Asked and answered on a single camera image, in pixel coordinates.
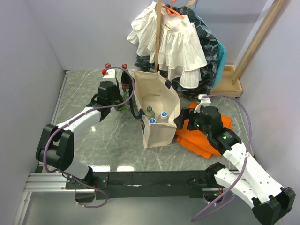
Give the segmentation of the wooden clothes hanger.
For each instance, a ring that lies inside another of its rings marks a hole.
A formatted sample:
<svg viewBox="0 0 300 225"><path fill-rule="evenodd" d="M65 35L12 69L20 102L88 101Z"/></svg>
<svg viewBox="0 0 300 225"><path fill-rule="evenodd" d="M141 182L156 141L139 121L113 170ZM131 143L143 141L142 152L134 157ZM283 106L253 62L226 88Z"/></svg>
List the wooden clothes hanger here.
<svg viewBox="0 0 300 225"><path fill-rule="evenodd" d="M194 5L197 2L197 0L187 0L185 6L189 7Z"/></svg>

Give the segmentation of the blue-cap plastic bottle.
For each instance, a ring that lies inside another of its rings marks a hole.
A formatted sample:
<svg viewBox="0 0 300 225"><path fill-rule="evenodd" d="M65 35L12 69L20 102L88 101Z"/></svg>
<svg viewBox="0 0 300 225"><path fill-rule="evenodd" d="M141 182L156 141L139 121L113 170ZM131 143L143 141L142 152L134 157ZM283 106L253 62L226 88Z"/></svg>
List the blue-cap plastic bottle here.
<svg viewBox="0 0 300 225"><path fill-rule="evenodd" d="M154 124L154 123L156 123L156 120L155 120L154 118L151 118L151 119L149 120L149 122L150 122L151 124Z"/></svg>
<svg viewBox="0 0 300 225"><path fill-rule="evenodd" d="M157 123L168 123L168 121L169 121L169 116L166 111L161 112L156 119Z"/></svg>

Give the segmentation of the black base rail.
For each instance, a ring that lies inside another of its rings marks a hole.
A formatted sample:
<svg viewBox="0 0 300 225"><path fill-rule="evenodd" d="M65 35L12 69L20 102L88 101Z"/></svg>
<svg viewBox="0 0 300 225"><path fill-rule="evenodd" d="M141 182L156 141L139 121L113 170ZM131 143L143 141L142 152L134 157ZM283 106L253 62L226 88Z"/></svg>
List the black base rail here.
<svg viewBox="0 0 300 225"><path fill-rule="evenodd" d="M156 172L94 172L89 190L68 177L66 189L75 191L75 200L90 203L93 200L133 197L202 198L205 192L212 194L221 189L210 170L156 171Z"/></svg>

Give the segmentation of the right blue-cap plastic bottle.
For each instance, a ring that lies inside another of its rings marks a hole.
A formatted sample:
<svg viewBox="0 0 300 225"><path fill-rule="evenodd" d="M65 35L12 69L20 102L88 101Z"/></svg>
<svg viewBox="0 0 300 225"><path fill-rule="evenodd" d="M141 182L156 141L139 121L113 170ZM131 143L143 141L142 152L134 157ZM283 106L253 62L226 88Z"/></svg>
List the right blue-cap plastic bottle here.
<svg viewBox="0 0 300 225"><path fill-rule="evenodd" d="M168 121L169 121L169 116L166 111L161 112L156 119L157 123L168 123Z"/></svg>

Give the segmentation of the folded orange cloth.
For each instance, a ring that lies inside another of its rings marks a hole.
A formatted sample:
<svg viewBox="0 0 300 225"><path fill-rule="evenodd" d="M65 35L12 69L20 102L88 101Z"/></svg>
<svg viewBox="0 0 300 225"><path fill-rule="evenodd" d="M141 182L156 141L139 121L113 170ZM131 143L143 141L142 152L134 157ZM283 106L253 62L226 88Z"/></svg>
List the folded orange cloth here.
<svg viewBox="0 0 300 225"><path fill-rule="evenodd" d="M188 130L189 120L184 120L182 129L176 129L176 141L184 148L206 159L212 156L221 157L221 154L211 146L206 135L198 130Z"/></svg>

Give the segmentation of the left blue-cap plastic bottle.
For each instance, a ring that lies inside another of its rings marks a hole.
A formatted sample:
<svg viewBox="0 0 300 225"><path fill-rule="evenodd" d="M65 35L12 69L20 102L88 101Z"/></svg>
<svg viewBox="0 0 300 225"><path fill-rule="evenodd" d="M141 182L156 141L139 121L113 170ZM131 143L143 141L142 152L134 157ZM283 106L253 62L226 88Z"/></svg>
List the left blue-cap plastic bottle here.
<svg viewBox="0 0 300 225"><path fill-rule="evenodd" d="M151 119L149 120L149 122L150 122L151 124L154 124L154 123L156 123L156 120L155 120L154 118L151 118Z"/></svg>

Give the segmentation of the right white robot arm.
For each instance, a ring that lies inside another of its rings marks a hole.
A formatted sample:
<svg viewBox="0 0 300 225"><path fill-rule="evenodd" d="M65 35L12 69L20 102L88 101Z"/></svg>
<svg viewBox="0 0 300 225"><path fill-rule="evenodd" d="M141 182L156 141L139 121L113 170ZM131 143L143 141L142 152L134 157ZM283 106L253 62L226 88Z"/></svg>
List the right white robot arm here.
<svg viewBox="0 0 300 225"><path fill-rule="evenodd" d="M224 127L221 113L214 106L182 108L174 119L178 129L188 120L188 130L203 133L209 144L238 169L241 178L223 164L214 163L206 169L206 183L221 185L246 202L262 225L273 225L292 209L296 193L275 181L246 151L245 144L229 128Z"/></svg>

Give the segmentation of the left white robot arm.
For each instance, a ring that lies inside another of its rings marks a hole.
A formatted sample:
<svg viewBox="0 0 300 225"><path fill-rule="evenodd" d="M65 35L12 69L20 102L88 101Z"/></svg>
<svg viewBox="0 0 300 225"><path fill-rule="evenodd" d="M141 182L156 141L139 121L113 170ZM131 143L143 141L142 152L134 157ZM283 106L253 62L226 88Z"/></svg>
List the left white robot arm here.
<svg viewBox="0 0 300 225"><path fill-rule="evenodd" d="M53 173L61 171L77 178L82 188L94 184L93 170L74 158L75 138L80 132L101 122L120 100L120 90L111 81L101 81L97 93L79 114L58 124L43 128L38 144L36 159L44 169Z"/></svg>

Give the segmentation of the clear chang bottle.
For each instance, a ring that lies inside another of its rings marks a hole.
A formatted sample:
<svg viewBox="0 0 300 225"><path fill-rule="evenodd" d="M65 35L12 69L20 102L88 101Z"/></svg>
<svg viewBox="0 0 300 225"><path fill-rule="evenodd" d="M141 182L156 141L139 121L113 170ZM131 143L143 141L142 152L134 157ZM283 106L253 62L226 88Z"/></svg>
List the clear chang bottle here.
<svg viewBox="0 0 300 225"><path fill-rule="evenodd" d="M124 101L128 100L129 96L130 96L129 89L125 89L123 91L123 100ZM130 108L130 102L129 102L129 100L124 104L124 107L127 108L127 109Z"/></svg>
<svg viewBox="0 0 300 225"><path fill-rule="evenodd" d="M145 110L145 117L150 120L150 119L155 119L156 116L155 116L155 112L154 110L152 109L151 106L148 106Z"/></svg>

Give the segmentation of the orange clothes hanger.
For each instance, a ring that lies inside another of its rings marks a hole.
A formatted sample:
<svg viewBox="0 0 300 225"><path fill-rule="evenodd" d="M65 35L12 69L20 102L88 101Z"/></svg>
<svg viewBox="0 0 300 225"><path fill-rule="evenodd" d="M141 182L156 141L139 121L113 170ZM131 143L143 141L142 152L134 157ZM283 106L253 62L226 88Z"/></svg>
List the orange clothes hanger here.
<svg viewBox="0 0 300 225"><path fill-rule="evenodd" d="M179 12L177 12L176 10L173 9L173 4L176 2L176 0L172 0L170 6L166 6L164 4L162 4L162 8L164 8L167 12L168 15L170 16L179 16L181 19L184 19L183 15L181 15Z"/></svg>

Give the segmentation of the beige canvas tote bag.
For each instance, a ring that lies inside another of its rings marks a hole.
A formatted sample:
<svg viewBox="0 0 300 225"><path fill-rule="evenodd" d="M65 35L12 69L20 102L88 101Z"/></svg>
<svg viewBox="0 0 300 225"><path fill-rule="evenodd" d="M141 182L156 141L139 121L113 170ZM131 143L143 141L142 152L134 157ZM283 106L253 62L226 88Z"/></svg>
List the beige canvas tote bag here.
<svg viewBox="0 0 300 225"><path fill-rule="evenodd" d="M177 129L174 119L180 113L180 99L169 80L159 72L133 70L134 97L140 118L144 148L171 144Z"/></svg>

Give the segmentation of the dark shark print garment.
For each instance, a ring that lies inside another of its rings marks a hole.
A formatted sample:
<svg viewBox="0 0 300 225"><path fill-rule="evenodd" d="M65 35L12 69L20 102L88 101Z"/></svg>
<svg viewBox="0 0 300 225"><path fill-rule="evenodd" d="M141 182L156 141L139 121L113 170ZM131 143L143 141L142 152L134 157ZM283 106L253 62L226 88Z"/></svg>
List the dark shark print garment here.
<svg viewBox="0 0 300 225"><path fill-rule="evenodd" d="M194 11L188 7L175 7L174 10L179 12L181 15L187 15L190 22L195 25L200 44L202 46L207 65L200 68L201 80L199 85L193 89L187 89L180 86L179 78L170 80L173 88L190 100L197 99L199 94L210 94L211 89L214 86L214 81L218 67L218 40L212 34L210 28L194 13ZM154 63L149 62L148 57L136 56L135 66L145 72L154 71ZM160 70L164 77L168 78L167 71Z"/></svg>

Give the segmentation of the dark green glass bottle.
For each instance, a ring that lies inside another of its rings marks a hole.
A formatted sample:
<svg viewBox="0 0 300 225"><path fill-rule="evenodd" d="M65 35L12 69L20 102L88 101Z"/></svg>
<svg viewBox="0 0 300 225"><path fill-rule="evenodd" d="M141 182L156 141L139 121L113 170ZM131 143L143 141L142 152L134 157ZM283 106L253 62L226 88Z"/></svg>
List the dark green glass bottle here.
<svg viewBox="0 0 300 225"><path fill-rule="evenodd" d="M122 111L125 109L125 106L124 105L120 105L121 103L123 103L123 100L116 100L114 101L113 105L114 105L114 109L116 111Z"/></svg>

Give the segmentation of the white pleated garment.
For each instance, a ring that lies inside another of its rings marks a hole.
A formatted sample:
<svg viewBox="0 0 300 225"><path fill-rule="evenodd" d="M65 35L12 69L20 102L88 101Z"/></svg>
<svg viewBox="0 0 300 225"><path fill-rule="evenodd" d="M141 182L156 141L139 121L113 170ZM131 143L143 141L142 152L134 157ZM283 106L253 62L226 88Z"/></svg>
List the white pleated garment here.
<svg viewBox="0 0 300 225"><path fill-rule="evenodd" d="M169 15L161 10L159 50L156 51L157 4L152 2L131 23L132 31L127 40L137 44L137 55L155 62L158 56L159 69L167 71L168 79L179 78L180 86L187 89L198 87L200 68L207 61L200 44L195 25L187 15Z"/></svg>

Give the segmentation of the teal blue garment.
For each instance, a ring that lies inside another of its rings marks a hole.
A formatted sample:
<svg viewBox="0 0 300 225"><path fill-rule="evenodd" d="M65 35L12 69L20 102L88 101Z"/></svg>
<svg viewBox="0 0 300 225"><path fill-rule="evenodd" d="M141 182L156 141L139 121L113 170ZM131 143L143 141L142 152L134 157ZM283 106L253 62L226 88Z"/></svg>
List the teal blue garment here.
<svg viewBox="0 0 300 225"><path fill-rule="evenodd" d="M219 82L223 77L226 58L227 58L227 50L224 47L224 45L220 41L218 41L218 66L217 66L217 73L214 81L214 87L216 87L219 84Z"/></svg>

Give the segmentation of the wooden clothes rack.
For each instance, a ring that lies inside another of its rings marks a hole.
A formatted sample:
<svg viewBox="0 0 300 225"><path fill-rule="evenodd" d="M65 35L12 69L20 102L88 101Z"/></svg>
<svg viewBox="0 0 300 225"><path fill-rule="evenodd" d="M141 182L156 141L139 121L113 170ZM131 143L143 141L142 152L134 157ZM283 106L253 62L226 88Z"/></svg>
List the wooden clothes rack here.
<svg viewBox="0 0 300 225"><path fill-rule="evenodd" d="M225 65L223 69L223 77L218 85L211 89L210 94L214 95L229 95L231 97L240 97L243 89L240 83L240 76L248 66L261 41L264 39L265 34L274 23L274 20L281 11L282 6L286 3L285 0L274 0L271 4L267 4L268 11L262 12L262 20L260 26L255 30L256 33L251 38L251 42L247 45L242 58L238 65Z"/></svg>

